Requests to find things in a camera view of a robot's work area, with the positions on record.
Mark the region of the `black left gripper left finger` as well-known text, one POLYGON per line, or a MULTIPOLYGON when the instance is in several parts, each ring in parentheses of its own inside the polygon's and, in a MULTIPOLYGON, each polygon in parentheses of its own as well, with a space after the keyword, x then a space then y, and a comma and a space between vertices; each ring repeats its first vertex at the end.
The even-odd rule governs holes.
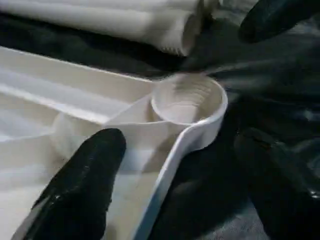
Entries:
POLYGON ((54 175, 14 240, 100 240, 127 143, 118 128, 86 139, 54 175))

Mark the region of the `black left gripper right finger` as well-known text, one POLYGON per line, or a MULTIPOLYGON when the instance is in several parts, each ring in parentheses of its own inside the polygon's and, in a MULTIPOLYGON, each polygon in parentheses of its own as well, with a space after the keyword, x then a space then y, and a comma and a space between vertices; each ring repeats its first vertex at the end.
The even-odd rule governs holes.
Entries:
POLYGON ((309 163, 320 159, 320 139, 295 145, 256 128, 234 140, 249 197, 272 240, 320 238, 320 171, 309 163))

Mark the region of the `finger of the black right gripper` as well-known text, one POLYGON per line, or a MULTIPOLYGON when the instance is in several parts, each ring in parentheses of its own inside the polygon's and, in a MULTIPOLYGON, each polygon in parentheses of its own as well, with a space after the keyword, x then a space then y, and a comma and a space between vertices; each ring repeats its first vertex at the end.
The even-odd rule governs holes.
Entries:
POLYGON ((241 22, 238 37, 245 43, 262 42, 319 12, 318 0, 259 0, 241 22))

